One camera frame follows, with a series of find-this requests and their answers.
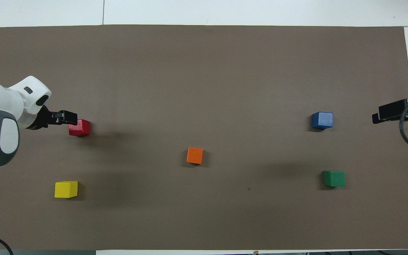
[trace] red cube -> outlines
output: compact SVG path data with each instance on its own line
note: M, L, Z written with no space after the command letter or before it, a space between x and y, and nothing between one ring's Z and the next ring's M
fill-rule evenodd
M68 125L68 134L75 137L88 136L91 133L91 125L89 121L85 119L78 119L76 126Z

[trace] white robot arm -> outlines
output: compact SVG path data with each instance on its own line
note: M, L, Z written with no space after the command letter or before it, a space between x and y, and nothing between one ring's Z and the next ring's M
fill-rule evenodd
M7 164L17 152L18 127L40 129L48 124L76 125L76 113L50 112L44 106L50 96L51 91L33 76L9 88L0 85L0 166Z

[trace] blue cube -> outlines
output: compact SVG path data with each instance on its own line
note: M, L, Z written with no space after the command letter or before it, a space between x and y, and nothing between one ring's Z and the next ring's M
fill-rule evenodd
M317 112L313 114L313 129L333 127L333 113Z

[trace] colored block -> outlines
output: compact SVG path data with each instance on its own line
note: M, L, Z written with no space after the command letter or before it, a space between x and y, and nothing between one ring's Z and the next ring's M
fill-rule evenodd
M78 195L78 181L60 181L55 183L56 198L71 198Z
M201 164L203 161L203 149L188 148L187 162L194 164Z
M317 112L313 114L313 129L333 127L333 113Z
M324 171L324 184L330 187L344 187L345 173L343 171Z
M84 137L91 133L91 123L84 119L78 119L76 126L68 125L68 134L75 137Z

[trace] orange cube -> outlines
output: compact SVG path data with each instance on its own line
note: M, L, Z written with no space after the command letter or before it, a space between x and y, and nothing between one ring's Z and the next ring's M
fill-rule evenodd
M203 161L203 149L188 148L187 162L194 164L201 164Z

